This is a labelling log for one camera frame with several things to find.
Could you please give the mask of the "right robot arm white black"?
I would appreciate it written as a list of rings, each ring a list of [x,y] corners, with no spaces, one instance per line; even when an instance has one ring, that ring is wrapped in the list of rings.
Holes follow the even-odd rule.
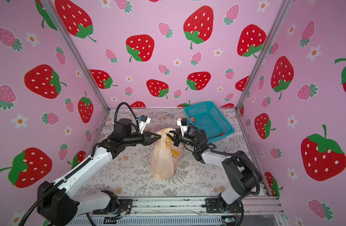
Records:
[[[196,161],[224,169],[229,186],[218,195],[216,208],[228,212],[245,197],[260,194],[262,175],[245,152],[217,151],[217,146],[208,142],[203,130],[192,134],[170,131],[167,136],[176,147],[180,144],[193,147],[192,155]]]

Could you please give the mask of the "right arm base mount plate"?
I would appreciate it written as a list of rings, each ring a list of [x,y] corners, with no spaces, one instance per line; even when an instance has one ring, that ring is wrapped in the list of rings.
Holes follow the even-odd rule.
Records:
[[[207,213],[244,213],[242,199],[238,199],[231,204],[227,204],[221,195],[215,198],[206,198],[202,205]]]

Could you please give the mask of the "translucent orange plastic bag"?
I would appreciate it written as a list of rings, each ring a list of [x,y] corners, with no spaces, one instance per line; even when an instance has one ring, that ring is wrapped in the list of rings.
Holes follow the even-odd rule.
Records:
[[[167,136],[169,131],[176,131],[173,128],[165,128],[157,132],[161,138],[155,143],[152,160],[151,172],[158,180],[165,180],[173,176],[180,165],[185,148],[183,145],[178,147]]]

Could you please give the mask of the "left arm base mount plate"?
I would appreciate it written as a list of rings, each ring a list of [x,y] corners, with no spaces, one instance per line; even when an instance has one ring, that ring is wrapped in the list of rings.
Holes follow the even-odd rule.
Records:
[[[103,214],[110,214],[110,215],[120,215],[120,214],[130,214],[131,208],[132,208],[132,202],[133,199],[117,199],[114,201],[111,201],[107,208],[102,210],[95,210],[93,211],[94,215],[103,215]]]

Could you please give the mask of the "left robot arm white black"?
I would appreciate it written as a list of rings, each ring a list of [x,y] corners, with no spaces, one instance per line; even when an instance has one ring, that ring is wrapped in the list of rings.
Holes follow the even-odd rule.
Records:
[[[53,183],[46,181],[39,186],[37,212],[55,226],[65,226],[75,216],[92,211],[124,213],[117,195],[109,190],[84,197],[77,197],[76,193],[86,181],[126,147],[149,146],[158,141],[160,135],[144,130],[150,121],[151,119],[144,115],[138,117],[137,132],[131,131],[134,124],[130,119],[116,121],[114,131],[98,143],[86,159]]]

